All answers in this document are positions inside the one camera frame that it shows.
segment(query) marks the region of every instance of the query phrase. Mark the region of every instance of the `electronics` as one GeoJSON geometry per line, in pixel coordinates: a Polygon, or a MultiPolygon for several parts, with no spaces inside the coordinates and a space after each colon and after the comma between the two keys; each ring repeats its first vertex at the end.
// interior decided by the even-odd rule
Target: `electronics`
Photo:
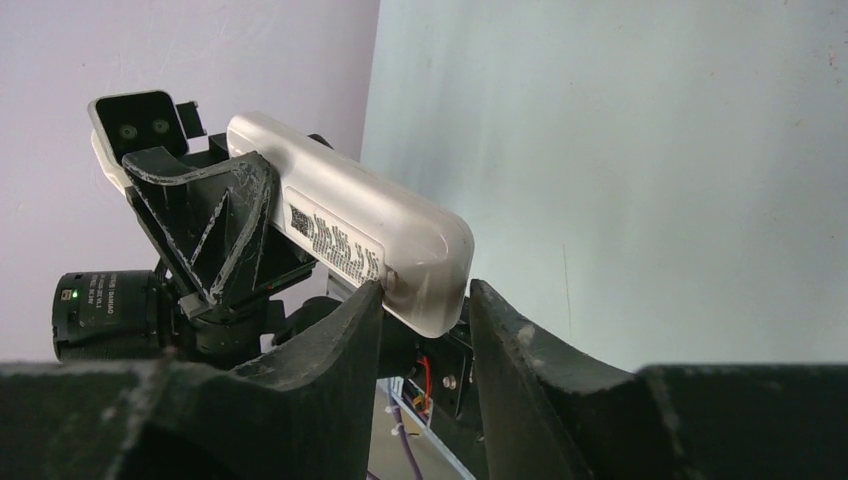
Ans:
{"type": "MultiPolygon", "coordinates": [[[[121,167],[128,151],[188,152],[165,92],[97,99],[89,114],[100,166],[122,194],[131,186],[121,167]]],[[[271,224],[288,239],[354,286],[380,281],[386,310],[416,333],[434,338],[456,324],[474,251],[459,216],[259,112],[234,117],[226,142],[230,156],[255,151],[276,169],[271,224]]]]}

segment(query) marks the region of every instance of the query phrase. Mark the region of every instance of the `camera lens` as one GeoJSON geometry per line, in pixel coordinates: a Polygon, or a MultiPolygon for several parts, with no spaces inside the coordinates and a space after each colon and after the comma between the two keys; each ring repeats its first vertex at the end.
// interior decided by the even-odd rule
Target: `camera lens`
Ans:
{"type": "Polygon", "coordinates": [[[167,121],[159,119],[153,121],[153,131],[156,133],[167,133],[171,129],[171,125],[167,121]]]}
{"type": "Polygon", "coordinates": [[[138,130],[132,125],[121,125],[121,128],[118,130],[121,134],[121,138],[124,140],[132,140],[138,135],[138,130]]]}

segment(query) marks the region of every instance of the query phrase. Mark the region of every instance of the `black 3d-printed bracket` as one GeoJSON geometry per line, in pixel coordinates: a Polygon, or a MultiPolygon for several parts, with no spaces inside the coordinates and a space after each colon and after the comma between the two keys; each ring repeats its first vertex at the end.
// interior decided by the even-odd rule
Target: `black 3d-printed bracket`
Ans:
{"type": "Polygon", "coordinates": [[[471,283],[492,479],[846,478],[848,369],[600,362],[471,283]]]}
{"type": "Polygon", "coordinates": [[[161,235],[151,236],[198,292],[194,316],[249,297],[257,286],[279,177],[253,152],[194,169],[164,148],[131,153],[124,168],[161,235]]]}
{"type": "Polygon", "coordinates": [[[365,478],[382,288],[232,372],[0,365],[0,478],[365,478]]]}

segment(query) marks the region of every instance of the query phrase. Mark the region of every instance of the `black cylindrical motor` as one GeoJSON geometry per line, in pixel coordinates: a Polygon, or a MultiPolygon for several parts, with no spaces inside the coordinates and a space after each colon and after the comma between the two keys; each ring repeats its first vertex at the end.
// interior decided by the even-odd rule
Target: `black cylindrical motor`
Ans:
{"type": "Polygon", "coordinates": [[[59,360],[153,358],[171,330],[167,295],[150,270],[68,273],[56,287],[59,360]]]}

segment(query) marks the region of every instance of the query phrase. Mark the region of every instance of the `white label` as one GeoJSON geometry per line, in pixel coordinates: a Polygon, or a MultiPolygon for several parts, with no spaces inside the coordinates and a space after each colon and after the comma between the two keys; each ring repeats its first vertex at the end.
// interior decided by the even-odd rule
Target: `white label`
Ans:
{"type": "MultiPolygon", "coordinates": [[[[95,317],[89,325],[115,325],[118,322],[118,317],[112,317],[115,314],[115,292],[117,291],[117,287],[117,273],[95,273],[91,276],[91,281],[88,282],[86,301],[88,305],[93,306],[97,310],[105,309],[106,315],[100,318],[102,322],[96,321],[97,317],[95,317]]],[[[84,327],[86,325],[80,321],[80,326],[84,327]]]]}
{"type": "Polygon", "coordinates": [[[329,264],[347,280],[360,285],[383,278],[383,246],[348,225],[291,187],[283,194],[286,234],[329,264]]]}

